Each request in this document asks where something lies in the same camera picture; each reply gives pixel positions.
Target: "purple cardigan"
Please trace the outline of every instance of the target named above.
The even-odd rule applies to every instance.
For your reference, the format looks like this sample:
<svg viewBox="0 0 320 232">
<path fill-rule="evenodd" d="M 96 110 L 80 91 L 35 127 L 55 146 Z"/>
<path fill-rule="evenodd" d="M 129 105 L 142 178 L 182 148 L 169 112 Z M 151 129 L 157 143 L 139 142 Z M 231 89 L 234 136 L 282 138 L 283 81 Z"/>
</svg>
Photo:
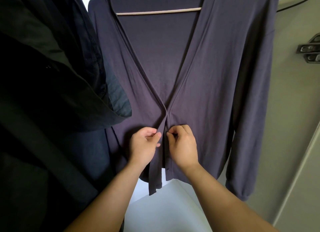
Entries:
<svg viewBox="0 0 320 232">
<path fill-rule="evenodd" d="M 200 164 L 215 178 L 229 157 L 226 187 L 246 200 L 261 149 L 278 0 L 91 0 L 105 60 L 128 95 L 132 117 L 107 130 L 116 172 L 141 127 L 163 134 L 187 124 Z M 115 12 L 201 7 L 200 12 L 116 16 Z M 168 142 L 141 174 L 153 194 L 166 179 L 189 182 Z"/>
</svg>

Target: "purple cardigan sleeve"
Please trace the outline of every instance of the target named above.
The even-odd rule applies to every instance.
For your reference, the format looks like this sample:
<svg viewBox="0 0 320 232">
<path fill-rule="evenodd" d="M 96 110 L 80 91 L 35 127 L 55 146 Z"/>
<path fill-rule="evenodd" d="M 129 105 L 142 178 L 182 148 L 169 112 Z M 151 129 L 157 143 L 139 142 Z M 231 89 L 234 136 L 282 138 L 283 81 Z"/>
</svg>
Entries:
<svg viewBox="0 0 320 232">
<path fill-rule="evenodd" d="M 234 138 L 226 187 L 245 201 L 254 190 L 271 73 L 274 32 L 250 34 L 242 56 L 232 108 Z"/>
</svg>

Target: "forearm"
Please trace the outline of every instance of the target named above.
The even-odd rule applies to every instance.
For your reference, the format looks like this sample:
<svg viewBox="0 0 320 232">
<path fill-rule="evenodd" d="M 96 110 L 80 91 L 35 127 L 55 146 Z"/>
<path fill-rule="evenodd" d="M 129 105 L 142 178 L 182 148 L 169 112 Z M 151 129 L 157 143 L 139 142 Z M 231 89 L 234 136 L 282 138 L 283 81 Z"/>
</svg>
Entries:
<svg viewBox="0 0 320 232">
<path fill-rule="evenodd" d="M 141 172 L 128 163 L 65 232 L 118 232 Z"/>
<path fill-rule="evenodd" d="M 185 170 L 185 174 L 214 232 L 276 231 L 200 165 Z"/>
</svg>

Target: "person's right arm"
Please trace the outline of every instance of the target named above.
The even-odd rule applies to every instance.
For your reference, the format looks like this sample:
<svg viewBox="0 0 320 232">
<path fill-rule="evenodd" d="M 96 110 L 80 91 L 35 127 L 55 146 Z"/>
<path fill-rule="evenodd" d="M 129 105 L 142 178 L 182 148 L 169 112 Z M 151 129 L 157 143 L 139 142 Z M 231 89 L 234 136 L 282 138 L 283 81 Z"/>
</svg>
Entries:
<svg viewBox="0 0 320 232">
<path fill-rule="evenodd" d="M 277 231 L 199 164 L 196 140 L 188 125 L 172 127 L 167 136 L 171 157 L 189 179 L 214 232 Z"/>
</svg>

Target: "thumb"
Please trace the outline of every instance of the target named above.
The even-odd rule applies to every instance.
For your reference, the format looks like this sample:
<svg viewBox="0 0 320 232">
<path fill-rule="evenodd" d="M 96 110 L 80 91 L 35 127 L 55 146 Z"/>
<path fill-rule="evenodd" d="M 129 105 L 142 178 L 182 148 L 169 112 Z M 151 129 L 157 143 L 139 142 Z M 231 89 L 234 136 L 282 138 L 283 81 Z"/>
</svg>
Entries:
<svg viewBox="0 0 320 232">
<path fill-rule="evenodd" d="M 151 138 L 150 141 L 152 143 L 154 143 L 155 145 L 157 145 L 157 143 L 159 142 L 160 138 L 161 138 L 161 133 L 158 132 L 158 133 L 154 134 L 154 136 Z"/>
<path fill-rule="evenodd" d="M 167 132 L 167 137 L 168 137 L 168 140 L 169 140 L 169 149 L 170 149 L 171 147 L 174 147 L 174 145 L 176 143 L 176 140 L 175 140 L 174 136 L 170 132 Z"/>
</svg>

